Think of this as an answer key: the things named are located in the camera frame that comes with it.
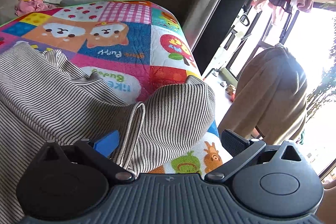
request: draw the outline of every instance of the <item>gray ribbed surface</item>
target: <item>gray ribbed surface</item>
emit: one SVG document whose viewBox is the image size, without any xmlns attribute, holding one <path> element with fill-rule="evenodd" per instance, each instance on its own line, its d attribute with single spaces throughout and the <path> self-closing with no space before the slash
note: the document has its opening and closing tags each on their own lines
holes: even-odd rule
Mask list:
<svg viewBox="0 0 336 224">
<path fill-rule="evenodd" d="M 24 218 L 21 224 L 318 224 L 313 216 L 278 221 L 263 219 L 234 203 L 226 188 L 199 175 L 141 175 L 114 187 L 108 200 L 86 217 L 65 222 Z"/>
</svg>

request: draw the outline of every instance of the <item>cartoon giraffe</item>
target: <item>cartoon giraffe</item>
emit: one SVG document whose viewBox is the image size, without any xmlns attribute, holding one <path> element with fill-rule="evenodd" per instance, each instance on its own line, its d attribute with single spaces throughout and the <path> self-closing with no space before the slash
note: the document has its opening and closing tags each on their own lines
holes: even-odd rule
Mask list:
<svg viewBox="0 0 336 224">
<path fill-rule="evenodd" d="M 210 145 L 208 142 L 204 142 L 208 149 L 204 149 L 207 154 L 204 156 L 204 164 L 206 165 L 205 173 L 209 173 L 212 170 L 220 167 L 223 164 L 223 161 L 216 150 L 215 143 Z"/>
</svg>

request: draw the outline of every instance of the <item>cartoon frog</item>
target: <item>cartoon frog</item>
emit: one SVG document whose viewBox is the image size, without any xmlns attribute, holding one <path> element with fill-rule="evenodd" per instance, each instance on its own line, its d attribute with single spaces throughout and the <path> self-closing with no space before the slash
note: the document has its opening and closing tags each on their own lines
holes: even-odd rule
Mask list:
<svg viewBox="0 0 336 224">
<path fill-rule="evenodd" d="M 186 155 L 178 157 L 171 161 L 172 168 L 178 174 L 201 174 L 201 163 L 199 159 L 193 156 L 194 151 L 189 151 Z"/>
</svg>

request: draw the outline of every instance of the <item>round black disc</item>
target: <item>round black disc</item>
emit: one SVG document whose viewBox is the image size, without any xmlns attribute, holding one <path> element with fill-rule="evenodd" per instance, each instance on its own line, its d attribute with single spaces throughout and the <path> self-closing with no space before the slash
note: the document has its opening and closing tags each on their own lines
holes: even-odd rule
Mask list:
<svg viewBox="0 0 336 224">
<path fill-rule="evenodd" d="M 108 189 L 106 177 L 94 168 L 48 161 L 23 175 L 16 196 L 26 215 L 67 220 L 95 207 Z"/>
</svg>

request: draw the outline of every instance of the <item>yellow square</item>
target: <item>yellow square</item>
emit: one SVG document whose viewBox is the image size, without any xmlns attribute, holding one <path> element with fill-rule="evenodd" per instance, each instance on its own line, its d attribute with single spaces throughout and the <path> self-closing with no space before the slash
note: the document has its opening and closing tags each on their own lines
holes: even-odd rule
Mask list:
<svg viewBox="0 0 336 224">
<path fill-rule="evenodd" d="M 21 22 L 29 23 L 35 26 L 39 26 L 46 22 L 51 16 L 45 15 L 42 13 L 31 13 L 27 15 L 25 18 L 21 19 Z"/>
</svg>

